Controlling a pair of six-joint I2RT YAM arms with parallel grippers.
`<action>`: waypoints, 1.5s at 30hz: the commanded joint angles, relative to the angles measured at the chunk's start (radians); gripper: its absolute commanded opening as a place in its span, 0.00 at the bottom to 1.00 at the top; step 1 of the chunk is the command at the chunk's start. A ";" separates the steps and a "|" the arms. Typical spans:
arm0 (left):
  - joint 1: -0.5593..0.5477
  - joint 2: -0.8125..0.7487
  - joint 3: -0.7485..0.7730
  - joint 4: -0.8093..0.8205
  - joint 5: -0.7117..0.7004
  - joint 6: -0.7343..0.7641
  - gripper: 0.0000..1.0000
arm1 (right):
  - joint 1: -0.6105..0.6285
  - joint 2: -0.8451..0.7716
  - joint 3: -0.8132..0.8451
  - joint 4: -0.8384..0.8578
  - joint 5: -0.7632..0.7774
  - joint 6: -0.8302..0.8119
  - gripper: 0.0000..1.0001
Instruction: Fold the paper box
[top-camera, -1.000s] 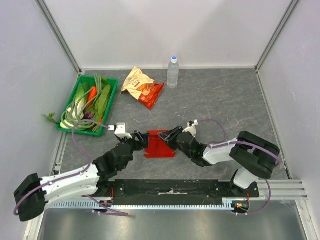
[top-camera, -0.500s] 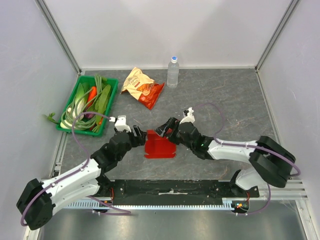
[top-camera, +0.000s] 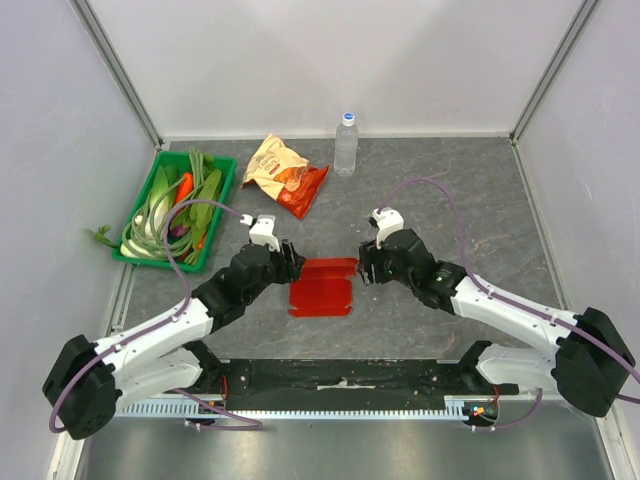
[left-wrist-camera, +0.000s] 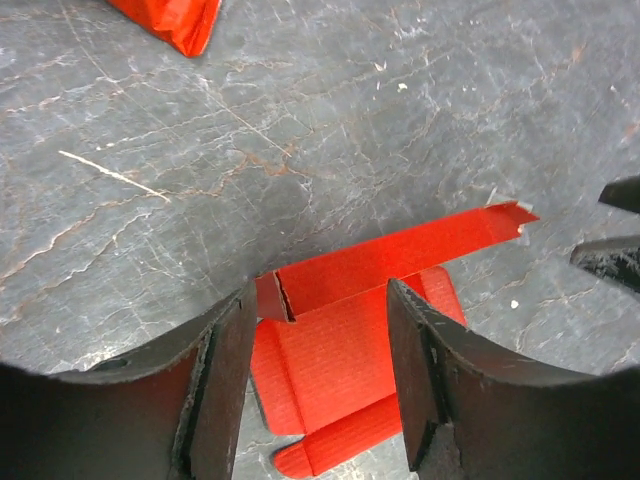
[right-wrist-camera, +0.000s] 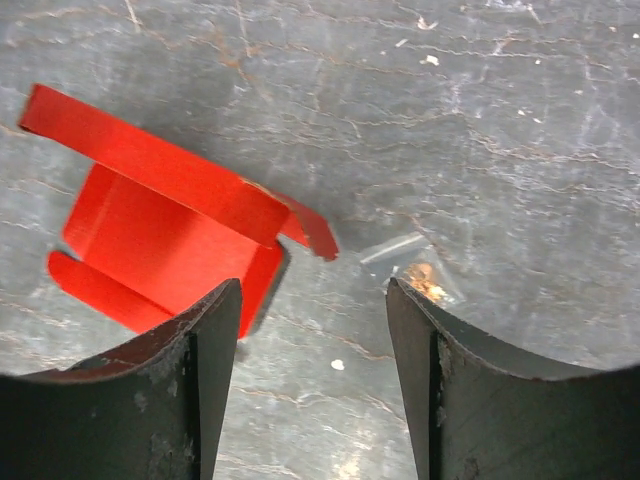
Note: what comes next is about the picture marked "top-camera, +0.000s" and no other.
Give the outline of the red paper box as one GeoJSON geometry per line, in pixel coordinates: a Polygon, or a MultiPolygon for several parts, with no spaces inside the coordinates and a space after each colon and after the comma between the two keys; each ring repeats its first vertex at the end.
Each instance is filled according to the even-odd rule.
{"type": "Polygon", "coordinates": [[[351,313],[352,279],[357,259],[307,259],[297,282],[290,285],[289,314],[297,318],[344,317],[351,313]]]}

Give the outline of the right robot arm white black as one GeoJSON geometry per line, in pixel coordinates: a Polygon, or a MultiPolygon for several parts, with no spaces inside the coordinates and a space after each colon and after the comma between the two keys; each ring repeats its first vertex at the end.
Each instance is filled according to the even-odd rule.
{"type": "Polygon", "coordinates": [[[603,417],[627,380],[639,377],[603,312],[555,309],[497,288],[460,265],[435,260],[411,229],[361,243],[359,272],[367,284],[396,281],[428,308],[485,323],[527,344],[523,351],[486,346],[463,363],[457,377],[469,393],[514,384],[557,393],[578,410],[603,417]]]}

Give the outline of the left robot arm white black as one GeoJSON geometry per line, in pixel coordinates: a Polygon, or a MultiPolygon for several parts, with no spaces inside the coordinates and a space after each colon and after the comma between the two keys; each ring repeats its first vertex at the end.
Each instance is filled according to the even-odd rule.
{"type": "Polygon", "coordinates": [[[277,251],[249,243],[228,267],[187,288],[183,302],[156,317],[97,341],[68,340],[42,387],[52,406],[50,431],[85,439],[148,397],[211,392],[221,364],[204,337],[239,319],[268,286],[296,282],[304,263],[287,240],[277,251]]]}

